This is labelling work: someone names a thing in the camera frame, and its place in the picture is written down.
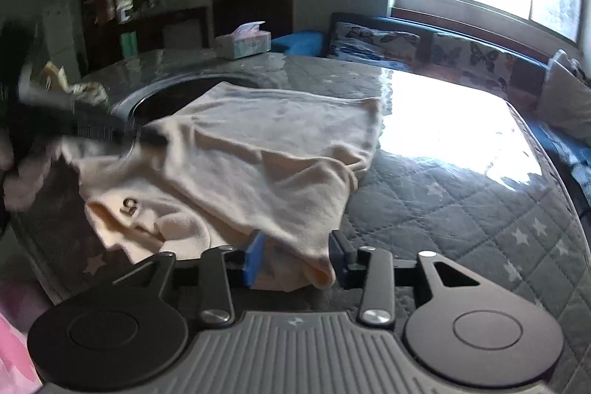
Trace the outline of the cream beige garment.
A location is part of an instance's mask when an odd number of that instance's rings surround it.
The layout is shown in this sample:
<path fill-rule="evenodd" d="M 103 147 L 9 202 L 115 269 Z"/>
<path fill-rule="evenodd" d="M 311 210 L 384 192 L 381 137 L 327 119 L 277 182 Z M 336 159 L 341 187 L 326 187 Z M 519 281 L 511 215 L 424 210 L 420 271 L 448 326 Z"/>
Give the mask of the cream beige garment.
<path fill-rule="evenodd" d="M 370 168 L 382 127 L 375 97 L 342 99 L 226 82 L 151 122 L 161 147 L 117 149 L 63 138 L 16 164 L 1 142 L 2 203 L 23 211 L 51 163 L 78 175 L 85 216 L 102 245 L 132 263 L 159 252 L 180 260 L 266 235 L 256 287 L 329 288 L 329 235 Z"/>

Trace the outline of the floral fabric pouch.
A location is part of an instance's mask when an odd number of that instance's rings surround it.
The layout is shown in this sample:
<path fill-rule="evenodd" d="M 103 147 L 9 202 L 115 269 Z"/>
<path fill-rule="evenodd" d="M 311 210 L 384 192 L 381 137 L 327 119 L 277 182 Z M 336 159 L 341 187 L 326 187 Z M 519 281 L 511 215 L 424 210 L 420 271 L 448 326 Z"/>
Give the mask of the floral fabric pouch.
<path fill-rule="evenodd" d="M 77 101 L 93 106 L 108 104 L 108 95 L 102 84 L 97 82 L 70 84 L 65 69 L 58 68 L 51 61 L 48 61 L 41 70 L 41 79 L 42 85 L 49 92 L 65 93 Z"/>

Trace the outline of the grey quilted star tablecloth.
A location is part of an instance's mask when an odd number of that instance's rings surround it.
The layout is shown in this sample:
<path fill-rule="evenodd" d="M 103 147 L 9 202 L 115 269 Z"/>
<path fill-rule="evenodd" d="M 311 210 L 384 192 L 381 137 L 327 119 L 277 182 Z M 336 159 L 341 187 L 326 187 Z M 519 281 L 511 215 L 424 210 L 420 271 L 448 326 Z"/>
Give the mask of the grey quilted star tablecloth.
<path fill-rule="evenodd" d="M 362 290 L 231 293 L 235 323 L 199 322 L 198 266 L 159 257 L 145 272 L 113 257 L 104 289 L 74 268 L 92 241 L 74 176 L 53 169 L 18 240 L 52 300 L 32 344 L 55 363 L 46 393 L 95 393 L 97 369 L 72 335 L 106 322 L 132 335 L 135 306 L 186 328 L 183 348 L 152 378 L 117 393 L 586 393 L 590 389 L 590 250 L 550 158 L 499 97 L 416 74 L 264 54 L 153 51 L 93 74 L 116 106 L 155 82 L 238 73 L 266 88 L 384 106 L 379 148 L 341 230 L 353 249 L 394 258 L 394 325 L 356 322 Z"/>

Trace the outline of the black round induction cooktop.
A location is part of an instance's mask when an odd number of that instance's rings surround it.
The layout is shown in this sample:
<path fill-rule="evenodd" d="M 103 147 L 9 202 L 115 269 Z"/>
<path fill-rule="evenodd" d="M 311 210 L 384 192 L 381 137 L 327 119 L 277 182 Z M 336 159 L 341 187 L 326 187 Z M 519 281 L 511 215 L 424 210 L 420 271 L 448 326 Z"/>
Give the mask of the black round induction cooktop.
<path fill-rule="evenodd" d="M 219 83 L 247 88 L 266 88 L 263 79 L 238 73 L 192 73 L 174 76 L 145 86 L 121 100 L 113 112 L 140 125 L 169 116 Z"/>

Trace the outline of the left butterfly cushion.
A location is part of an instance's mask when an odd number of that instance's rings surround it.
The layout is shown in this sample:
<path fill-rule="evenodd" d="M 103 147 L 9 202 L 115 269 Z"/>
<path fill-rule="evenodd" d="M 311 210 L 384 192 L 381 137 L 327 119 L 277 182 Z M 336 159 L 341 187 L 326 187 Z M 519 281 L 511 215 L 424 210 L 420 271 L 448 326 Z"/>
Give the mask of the left butterfly cushion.
<path fill-rule="evenodd" d="M 411 72 L 421 37 L 404 31 L 382 31 L 347 22 L 335 24 L 327 57 Z"/>

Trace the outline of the butterfly cushion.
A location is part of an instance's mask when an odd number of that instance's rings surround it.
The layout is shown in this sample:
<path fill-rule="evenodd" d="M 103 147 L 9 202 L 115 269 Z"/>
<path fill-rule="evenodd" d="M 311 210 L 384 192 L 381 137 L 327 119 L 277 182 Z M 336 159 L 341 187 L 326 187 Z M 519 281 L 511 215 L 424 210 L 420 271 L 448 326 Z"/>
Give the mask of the butterfly cushion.
<path fill-rule="evenodd" d="M 450 34 L 433 35 L 431 66 L 442 80 L 508 99 L 516 57 L 508 51 Z"/>
<path fill-rule="evenodd" d="M 335 24 L 327 57 L 411 72 L 421 37 L 404 31 L 382 31 L 347 22 Z"/>

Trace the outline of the blue sofa bench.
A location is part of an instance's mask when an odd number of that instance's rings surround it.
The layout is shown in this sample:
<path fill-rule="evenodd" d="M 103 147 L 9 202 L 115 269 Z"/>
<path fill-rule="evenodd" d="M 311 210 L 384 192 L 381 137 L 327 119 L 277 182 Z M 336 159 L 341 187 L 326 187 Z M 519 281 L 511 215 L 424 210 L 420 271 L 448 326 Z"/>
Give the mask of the blue sofa bench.
<path fill-rule="evenodd" d="M 590 79 L 558 50 L 546 61 L 418 21 L 335 13 L 327 32 L 273 40 L 276 53 L 413 72 L 509 101 L 557 162 L 582 215 L 590 212 Z"/>

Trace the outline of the white tissue box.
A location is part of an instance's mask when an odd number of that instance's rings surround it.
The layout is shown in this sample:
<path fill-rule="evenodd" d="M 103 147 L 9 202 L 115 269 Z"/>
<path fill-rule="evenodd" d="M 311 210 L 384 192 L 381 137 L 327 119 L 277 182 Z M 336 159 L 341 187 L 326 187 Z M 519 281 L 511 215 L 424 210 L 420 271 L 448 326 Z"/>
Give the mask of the white tissue box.
<path fill-rule="evenodd" d="M 237 60 L 269 52 L 271 33 L 260 28 L 263 21 L 255 21 L 238 26 L 230 34 L 214 39 L 213 49 L 218 58 Z"/>

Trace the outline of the pink patterned cloth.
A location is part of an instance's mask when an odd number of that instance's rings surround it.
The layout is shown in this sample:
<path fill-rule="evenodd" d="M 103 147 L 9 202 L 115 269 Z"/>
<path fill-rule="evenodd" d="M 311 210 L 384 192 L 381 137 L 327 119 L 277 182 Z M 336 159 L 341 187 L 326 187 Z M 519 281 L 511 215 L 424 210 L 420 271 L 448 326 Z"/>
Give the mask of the pink patterned cloth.
<path fill-rule="evenodd" d="M 1 393 L 35 393 L 41 387 L 27 349 L 34 321 L 51 303 L 35 282 L 1 282 Z"/>

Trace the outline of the right butterfly cushion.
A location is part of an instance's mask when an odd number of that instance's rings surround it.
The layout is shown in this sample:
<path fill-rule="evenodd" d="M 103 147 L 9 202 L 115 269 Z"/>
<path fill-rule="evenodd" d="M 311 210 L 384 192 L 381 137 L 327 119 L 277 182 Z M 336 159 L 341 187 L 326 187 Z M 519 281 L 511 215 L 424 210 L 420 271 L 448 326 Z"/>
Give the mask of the right butterfly cushion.
<path fill-rule="evenodd" d="M 442 80 L 508 99 L 516 57 L 508 51 L 450 34 L 433 35 L 431 66 Z"/>

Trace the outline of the plain grey pillow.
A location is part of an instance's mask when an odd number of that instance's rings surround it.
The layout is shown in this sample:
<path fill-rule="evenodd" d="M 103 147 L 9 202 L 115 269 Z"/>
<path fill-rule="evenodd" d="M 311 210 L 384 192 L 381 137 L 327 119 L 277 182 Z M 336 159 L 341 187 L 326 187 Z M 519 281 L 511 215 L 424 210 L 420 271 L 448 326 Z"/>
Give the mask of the plain grey pillow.
<path fill-rule="evenodd" d="M 559 49 L 549 59 L 537 117 L 550 126 L 590 145 L 590 78 L 580 62 Z"/>

